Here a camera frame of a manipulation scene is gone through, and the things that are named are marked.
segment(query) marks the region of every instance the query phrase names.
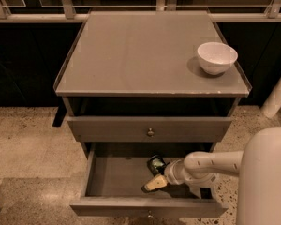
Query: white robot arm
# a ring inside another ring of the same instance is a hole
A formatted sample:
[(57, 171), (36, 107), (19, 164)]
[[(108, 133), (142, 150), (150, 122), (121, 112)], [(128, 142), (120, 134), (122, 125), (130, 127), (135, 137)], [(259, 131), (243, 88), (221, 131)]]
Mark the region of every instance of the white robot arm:
[(187, 184), (190, 187), (209, 188), (217, 174), (238, 176), (243, 151), (225, 153), (194, 152), (183, 160), (175, 160), (167, 165), (164, 176), (159, 174), (145, 185), (147, 190), (172, 185)]
[(170, 184), (211, 187), (215, 173), (239, 174), (237, 225), (281, 224), (281, 127), (266, 128), (243, 152), (194, 152), (165, 167), (145, 188)]

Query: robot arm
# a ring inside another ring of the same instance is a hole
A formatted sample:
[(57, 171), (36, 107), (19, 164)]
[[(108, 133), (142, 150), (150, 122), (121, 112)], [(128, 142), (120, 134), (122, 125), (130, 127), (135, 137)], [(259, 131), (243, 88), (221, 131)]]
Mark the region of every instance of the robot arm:
[(157, 175), (145, 185), (147, 190), (162, 188), (167, 183), (187, 184), (190, 187), (209, 188), (217, 174), (238, 176), (243, 151), (206, 153), (194, 152), (184, 160), (175, 160), (167, 165), (164, 175)]

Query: white pipe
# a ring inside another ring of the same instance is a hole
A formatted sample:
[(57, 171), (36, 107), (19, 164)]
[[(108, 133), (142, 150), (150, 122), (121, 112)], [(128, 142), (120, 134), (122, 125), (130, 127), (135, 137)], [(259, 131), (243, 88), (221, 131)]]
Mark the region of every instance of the white pipe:
[(278, 84), (274, 87), (272, 93), (264, 102), (261, 111), (265, 116), (271, 118), (275, 116), (275, 114), (279, 111), (280, 108), (281, 108), (281, 78)]

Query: closed drawer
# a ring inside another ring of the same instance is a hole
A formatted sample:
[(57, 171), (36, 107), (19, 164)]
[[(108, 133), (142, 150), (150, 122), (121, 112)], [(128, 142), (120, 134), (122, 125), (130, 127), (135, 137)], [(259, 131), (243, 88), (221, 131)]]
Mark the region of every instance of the closed drawer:
[[(190, 190), (185, 185), (143, 192), (141, 187), (153, 178), (146, 163), (153, 152), (163, 154), (166, 162), (177, 159), (170, 157), (171, 151), (150, 144), (149, 149), (143, 149), (141, 156), (136, 157), (131, 155), (133, 149), (140, 149), (138, 144), (125, 149), (117, 143), (92, 144), (81, 197), (70, 203), (72, 209), (79, 216), (171, 218), (216, 218), (228, 209), (226, 203), (216, 200), (212, 189), (205, 195), (199, 188)], [(177, 146), (180, 151), (192, 147), (191, 144), (184, 144), (185, 148)]]
[(69, 117), (79, 142), (219, 142), (229, 117)]

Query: terrazzo floor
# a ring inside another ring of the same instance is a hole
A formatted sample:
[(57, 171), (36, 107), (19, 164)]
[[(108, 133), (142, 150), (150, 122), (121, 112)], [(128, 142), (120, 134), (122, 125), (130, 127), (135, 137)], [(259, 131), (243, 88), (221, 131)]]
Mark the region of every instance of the terrazzo floor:
[[(69, 202), (78, 199), (86, 157), (66, 122), (52, 127), (56, 108), (0, 108), (1, 224), (219, 224), (233, 225), (238, 178), (220, 175), (214, 188), (229, 209), (214, 218), (77, 217)], [(243, 150), (258, 131), (281, 126), (281, 110), (269, 119), (259, 107), (240, 106), (215, 151)]]

